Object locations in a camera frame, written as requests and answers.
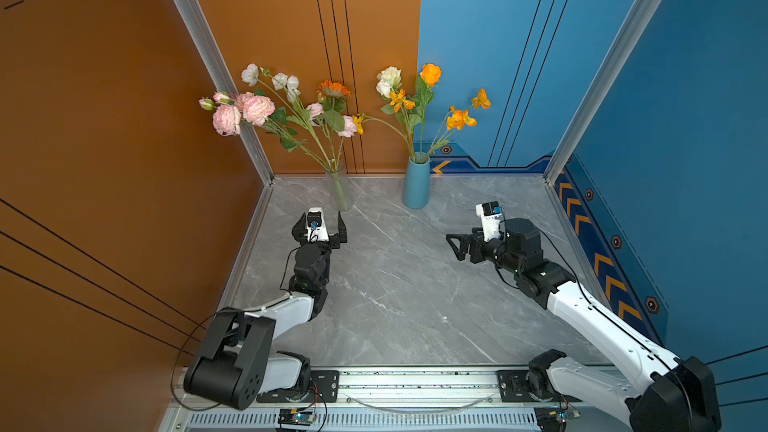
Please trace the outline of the clear ribbed glass vase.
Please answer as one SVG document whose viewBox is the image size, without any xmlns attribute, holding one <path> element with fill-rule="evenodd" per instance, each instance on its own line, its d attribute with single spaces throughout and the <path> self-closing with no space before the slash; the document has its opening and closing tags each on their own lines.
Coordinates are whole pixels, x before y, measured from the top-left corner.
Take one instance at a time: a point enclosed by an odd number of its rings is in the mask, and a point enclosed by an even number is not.
<svg viewBox="0 0 768 432">
<path fill-rule="evenodd" d="M 345 167 L 339 164 L 334 170 L 326 172 L 329 194 L 340 212 L 347 212 L 354 206 L 350 190 L 350 180 Z"/>
</svg>

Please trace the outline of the teal ceramic vase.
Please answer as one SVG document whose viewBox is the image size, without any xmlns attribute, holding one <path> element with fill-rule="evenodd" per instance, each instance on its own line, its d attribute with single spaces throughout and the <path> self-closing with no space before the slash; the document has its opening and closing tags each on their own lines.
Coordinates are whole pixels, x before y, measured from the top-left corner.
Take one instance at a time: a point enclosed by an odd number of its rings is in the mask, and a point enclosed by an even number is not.
<svg viewBox="0 0 768 432">
<path fill-rule="evenodd" d="M 417 152 L 410 158 L 407 165 L 403 202 L 411 209 L 422 209 L 429 201 L 430 194 L 430 163 L 429 156 Z"/>
</svg>

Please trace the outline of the orange gerbera flower stem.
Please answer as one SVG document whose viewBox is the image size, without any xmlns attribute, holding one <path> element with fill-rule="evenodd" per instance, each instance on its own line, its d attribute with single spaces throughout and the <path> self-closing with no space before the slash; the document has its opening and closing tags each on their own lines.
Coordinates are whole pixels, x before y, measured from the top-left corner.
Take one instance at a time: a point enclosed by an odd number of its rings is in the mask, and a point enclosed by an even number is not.
<svg viewBox="0 0 768 432">
<path fill-rule="evenodd" d="M 351 91 L 340 82 L 325 80 L 319 84 L 317 104 L 320 106 L 320 114 L 313 122 L 328 141 L 326 155 L 329 171 L 342 164 L 344 142 L 356 135 L 352 116 L 347 113 L 350 96 Z"/>
</svg>

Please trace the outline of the white pink small flowers stem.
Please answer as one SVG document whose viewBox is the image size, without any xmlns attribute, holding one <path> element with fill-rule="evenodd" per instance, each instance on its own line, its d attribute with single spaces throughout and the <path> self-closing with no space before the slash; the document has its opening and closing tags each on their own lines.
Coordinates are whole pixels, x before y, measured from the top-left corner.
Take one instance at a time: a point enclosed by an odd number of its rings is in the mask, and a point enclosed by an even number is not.
<svg viewBox="0 0 768 432">
<path fill-rule="evenodd" d="M 272 73 L 269 69 L 250 64 L 241 72 L 241 80 L 250 87 L 247 92 L 258 91 L 272 98 L 276 103 L 284 96 L 290 98 L 296 96 L 302 103 L 309 105 L 317 102 L 317 97 L 311 102 L 302 99 L 300 91 L 300 80 L 294 75 L 285 73 Z"/>
</svg>

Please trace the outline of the white cream rose stem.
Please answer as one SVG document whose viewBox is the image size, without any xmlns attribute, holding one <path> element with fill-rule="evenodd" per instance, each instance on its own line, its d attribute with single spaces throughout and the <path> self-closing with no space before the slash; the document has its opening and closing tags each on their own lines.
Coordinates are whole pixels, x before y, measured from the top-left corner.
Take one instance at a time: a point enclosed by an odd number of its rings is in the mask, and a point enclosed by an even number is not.
<svg viewBox="0 0 768 432">
<path fill-rule="evenodd" d="M 391 80 L 392 82 L 398 82 L 404 89 L 402 84 L 402 71 L 397 67 L 390 66 L 379 72 L 377 75 L 377 83 L 380 79 L 387 79 Z"/>
</svg>

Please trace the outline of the white rosebud flower stem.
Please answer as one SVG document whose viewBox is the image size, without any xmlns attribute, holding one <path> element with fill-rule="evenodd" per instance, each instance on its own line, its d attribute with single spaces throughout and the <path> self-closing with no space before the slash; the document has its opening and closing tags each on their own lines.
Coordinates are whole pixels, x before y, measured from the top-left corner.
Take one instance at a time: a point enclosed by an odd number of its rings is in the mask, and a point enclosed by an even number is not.
<svg viewBox="0 0 768 432">
<path fill-rule="evenodd" d="M 406 144 L 409 158 L 414 158 L 414 129 L 421 123 L 416 102 L 398 82 L 380 79 L 376 89 L 385 102 L 381 111 L 395 121 L 398 134 Z"/>
</svg>

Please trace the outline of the orange rose flower stem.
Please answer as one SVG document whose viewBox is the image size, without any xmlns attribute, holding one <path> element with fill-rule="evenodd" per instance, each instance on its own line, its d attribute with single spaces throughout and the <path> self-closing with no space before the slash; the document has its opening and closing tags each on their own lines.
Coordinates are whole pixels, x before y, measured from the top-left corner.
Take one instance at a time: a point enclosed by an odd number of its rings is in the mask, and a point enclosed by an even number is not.
<svg viewBox="0 0 768 432">
<path fill-rule="evenodd" d="M 441 75 L 442 71 L 437 65 L 431 63 L 424 65 L 416 79 L 416 93 L 406 102 L 406 126 L 410 141 L 409 159 L 415 164 L 427 163 L 429 157 L 444 142 L 443 139 L 436 137 L 427 151 L 423 149 L 426 109 L 434 99 L 434 88 L 440 81 Z"/>
</svg>

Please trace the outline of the orange poppy flower stem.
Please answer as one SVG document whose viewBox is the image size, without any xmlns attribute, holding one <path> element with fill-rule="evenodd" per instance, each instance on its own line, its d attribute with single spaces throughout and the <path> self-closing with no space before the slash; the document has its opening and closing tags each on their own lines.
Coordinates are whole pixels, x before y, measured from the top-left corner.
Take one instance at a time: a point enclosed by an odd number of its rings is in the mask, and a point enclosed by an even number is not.
<svg viewBox="0 0 768 432">
<path fill-rule="evenodd" d="M 428 156 L 432 156 L 443 147 L 447 146 L 450 138 L 455 132 L 462 131 L 465 128 L 477 126 L 477 120 L 471 115 L 472 111 L 488 110 L 492 103 L 488 98 L 487 91 L 481 88 L 475 97 L 471 99 L 470 105 L 466 109 L 460 109 L 455 106 L 449 108 L 442 121 L 439 133 L 433 139 L 427 151 Z"/>
</svg>

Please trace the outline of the pink carnation flower stem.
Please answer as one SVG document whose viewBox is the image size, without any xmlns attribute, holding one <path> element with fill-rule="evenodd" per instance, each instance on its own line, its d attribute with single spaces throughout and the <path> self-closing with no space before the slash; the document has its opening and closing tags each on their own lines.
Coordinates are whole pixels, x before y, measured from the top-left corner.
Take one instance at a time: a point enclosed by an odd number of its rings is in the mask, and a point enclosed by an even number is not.
<svg viewBox="0 0 768 432">
<path fill-rule="evenodd" d="M 286 152 L 301 151 L 328 173 L 342 168 L 341 152 L 334 143 L 337 130 L 326 117 L 322 101 L 304 105 L 278 106 L 264 94 L 247 92 L 234 103 L 241 123 L 249 124 L 275 137 Z"/>
</svg>

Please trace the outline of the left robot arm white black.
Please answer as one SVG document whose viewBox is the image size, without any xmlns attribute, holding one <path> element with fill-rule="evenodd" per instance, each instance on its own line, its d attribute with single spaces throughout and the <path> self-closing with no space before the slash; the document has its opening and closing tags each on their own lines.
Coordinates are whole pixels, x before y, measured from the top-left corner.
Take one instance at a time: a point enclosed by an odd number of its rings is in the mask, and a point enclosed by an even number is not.
<svg viewBox="0 0 768 432">
<path fill-rule="evenodd" d="M 292 228 L 299 244 L 293 275 L 284 295 L 253 309 L 222 308 L 206 320 L 202 344 L 183 378 L 183 390 L 221 406 L 248 408 L 256 399 L 300 401 L 314 392 L 310 359 L 272 351 L 274 339 L 311 322 L 322 311 L 330 282 L 331 255 L 348 241 L 337 215 L 337 231 L 326 227 L 326 214 L 313 207 Z"/>
</svg>

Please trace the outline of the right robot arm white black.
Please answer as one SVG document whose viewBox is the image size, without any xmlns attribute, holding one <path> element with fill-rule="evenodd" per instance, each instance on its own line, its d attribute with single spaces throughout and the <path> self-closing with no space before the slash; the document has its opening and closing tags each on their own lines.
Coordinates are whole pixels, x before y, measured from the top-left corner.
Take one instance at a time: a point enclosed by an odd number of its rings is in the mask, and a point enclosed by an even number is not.
<svg viewBox="0 0 768 432">
<path fill-rule="evenodd" d="M 578 277 L 548 260 L 544 233 L 530 220 L 483 216 L 469 234 L 446 237 L 457 260 L 489 262 L 505 285 L 522 292 L 596 347 L 622 374 L 617 379 L 551 349 L 529 363 L 539 399 L 578 398 L 634 431 L 719 431 L 722 418 L 711 369 L 680 359 L 621 321 Z"/>
</svg>

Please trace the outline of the left green circuit board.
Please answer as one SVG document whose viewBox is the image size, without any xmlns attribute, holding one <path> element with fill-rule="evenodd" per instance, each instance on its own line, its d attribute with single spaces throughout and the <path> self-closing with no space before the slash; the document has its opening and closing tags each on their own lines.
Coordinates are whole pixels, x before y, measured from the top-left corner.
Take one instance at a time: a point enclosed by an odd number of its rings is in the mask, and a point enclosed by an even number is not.
<svg viewBox="0 0 768 432">
<path fill-rule="evenodd" d="M 280 409 L 276 419 L 277 431 L 318 430 L 321 419 L 313 409 Z"/>
</svg>

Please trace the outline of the right circuit board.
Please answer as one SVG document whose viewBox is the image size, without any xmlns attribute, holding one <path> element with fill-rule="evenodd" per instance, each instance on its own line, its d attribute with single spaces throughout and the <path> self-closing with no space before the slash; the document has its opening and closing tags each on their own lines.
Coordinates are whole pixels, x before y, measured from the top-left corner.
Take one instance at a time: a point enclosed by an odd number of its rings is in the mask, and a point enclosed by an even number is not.
<svg viewBox="0 0 768 432">
<path fill-rule="evenodd" d="M 566 432 L 572 420 L 581 418 L 581 413 L 575 409 L 536 408 L 534 412 L 541 432 Z"/>
</svg>

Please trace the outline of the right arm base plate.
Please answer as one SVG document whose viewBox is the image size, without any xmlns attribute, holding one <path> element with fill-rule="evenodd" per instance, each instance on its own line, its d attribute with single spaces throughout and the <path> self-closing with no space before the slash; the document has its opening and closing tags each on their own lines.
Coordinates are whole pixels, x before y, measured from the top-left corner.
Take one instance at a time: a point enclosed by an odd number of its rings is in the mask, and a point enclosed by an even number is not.
<svg viewBox="0 0 768 432">
<path fill-rule="evenodd" d="M 502 369 L 495 372 L 501 401 L 511 402 L 542 402 L 555 403 L 560 400 L 557 394 L 545 392 L 545 396 L 537 395 L 529 384 L 528 369 Z"/>
</svg>

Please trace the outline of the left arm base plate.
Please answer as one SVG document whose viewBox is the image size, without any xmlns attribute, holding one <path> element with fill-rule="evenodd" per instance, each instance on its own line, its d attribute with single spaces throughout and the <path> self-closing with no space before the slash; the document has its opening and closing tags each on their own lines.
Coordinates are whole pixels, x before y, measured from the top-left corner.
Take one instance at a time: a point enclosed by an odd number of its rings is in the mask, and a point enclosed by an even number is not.
<svg viewBox="0 0 768 432">
<path fill-rule="evenodd" d="M 298 387 L 294 389 L 277 389 L 260 394 L 256 402 L 266 403 L 299 403 L 309 404 L 315 400 L 315 394 L 320 397 L 320 402 L 326 404 L 336 403 L 338 399 L 340 382 L 340 372 L 338 370 L 316 370 L 310 372 L 308 388 L 299 391 Z"/>
</svg>

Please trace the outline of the aluminium front rail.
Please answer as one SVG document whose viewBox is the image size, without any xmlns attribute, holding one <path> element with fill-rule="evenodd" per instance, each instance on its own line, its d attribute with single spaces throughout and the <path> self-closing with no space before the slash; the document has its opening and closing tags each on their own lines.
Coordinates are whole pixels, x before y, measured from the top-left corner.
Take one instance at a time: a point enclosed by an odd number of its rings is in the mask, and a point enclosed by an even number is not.
<svg viewBox="0 0 768 432">
<path fill-rule="evenodd" d="M 617 379 L 613 366 L 587 366 Z M 181 393 L 162 419 L 162 431 L 277 431 L 280 409 L 313 409 L 313 431 L 540 431 L 534 410 L 575 409 L 581 418 L 567 431 L 627 431 L 630 427 L 585 401 L 568 396 L 555 403 L 504 403 L 495 372 L 523 366 L 337 367 L 336 403 L 253 402 L 238 411 Z"/>
</svg>

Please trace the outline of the left aluminium corner post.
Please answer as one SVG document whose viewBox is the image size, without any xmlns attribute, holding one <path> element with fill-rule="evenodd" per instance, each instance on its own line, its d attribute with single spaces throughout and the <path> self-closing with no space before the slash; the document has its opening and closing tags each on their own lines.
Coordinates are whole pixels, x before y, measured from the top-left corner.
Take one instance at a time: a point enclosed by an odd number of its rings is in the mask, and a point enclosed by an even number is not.
<svg viewBox="0 0 768 432">
<path fill-rule="evenodd" d="M 235 92 L 237 86 L 199 1 L 173 0 L 173 2 L 213 81 L 215 89 L 224 92 Z M 265 185 L 271 186 L 274 182 L 275 174 L 256 132 L 250 127 L 243 131 L 240 137 L 261 181 Z"/>
</svg>

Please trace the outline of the aluminium corner post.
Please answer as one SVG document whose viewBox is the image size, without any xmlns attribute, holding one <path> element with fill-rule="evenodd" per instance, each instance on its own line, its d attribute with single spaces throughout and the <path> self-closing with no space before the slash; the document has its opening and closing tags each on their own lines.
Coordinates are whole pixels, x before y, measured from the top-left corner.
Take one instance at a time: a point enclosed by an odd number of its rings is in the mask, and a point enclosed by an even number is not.
<svg viewBox="0 0 768 432">
<path fill-rule="evenodd" d="M 173 0 L 173 2 L 213 81 L 215 89 L 224 92 L 235 92 L 237 86 L 199 1 Z M 274 182 L 275 174 L 256 132 L 250 127 L 243 131 L 240 137 L 261 181 L 265 185 L 271 186 Z"/>
<path fill-rule="evenodd" d="M 633 1 L 543 174 L 547 185 L 553 185 L 564 170 L 662 1 Z"/>
</svg>

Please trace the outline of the right aluminium corner post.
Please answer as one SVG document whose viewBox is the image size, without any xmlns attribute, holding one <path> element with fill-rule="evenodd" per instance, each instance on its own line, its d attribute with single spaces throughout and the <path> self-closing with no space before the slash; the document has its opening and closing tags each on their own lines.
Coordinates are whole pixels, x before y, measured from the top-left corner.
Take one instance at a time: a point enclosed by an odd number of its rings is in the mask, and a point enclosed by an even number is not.
<svg viewBox="0 0 768 432">
<path fill-rule="evenodd" d="M 543 174 L 547 185 L 553 185 L 564 170 L 662 1 L 633 1 Z"/>
</svg>

